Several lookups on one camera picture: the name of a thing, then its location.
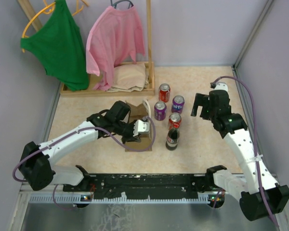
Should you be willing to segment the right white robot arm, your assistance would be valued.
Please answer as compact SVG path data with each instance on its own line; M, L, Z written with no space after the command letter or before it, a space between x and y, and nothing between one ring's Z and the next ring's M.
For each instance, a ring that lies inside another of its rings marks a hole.
M228 92L212 90L208 95L197 93L191 112L209 120L222 139L236 155L244 174L242 181L224 166L208 168L206 186L210 190L219 188L233 196L249 221L268 217L283 211L289 200L289 187L281 186L268 171L262 156L254 152L248 126L240 114L232 113Z

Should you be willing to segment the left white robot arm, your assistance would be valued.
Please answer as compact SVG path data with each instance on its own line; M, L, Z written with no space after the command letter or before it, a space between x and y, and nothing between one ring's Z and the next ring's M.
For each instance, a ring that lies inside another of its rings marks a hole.
M84 168L60 167L57 162L77 148L101 138L119 135L121 140L114 140L123 148L127 148L127 142L140 142L141 135L150 131L150 123L145 117L126 122L130 113L131 107L127 103L116 101L110 109L92 114L76 128L55 139L40 144L31 141L24 146L15 170L23 175L23 181L34 191L51 184L75 186L85 191L91 180Z

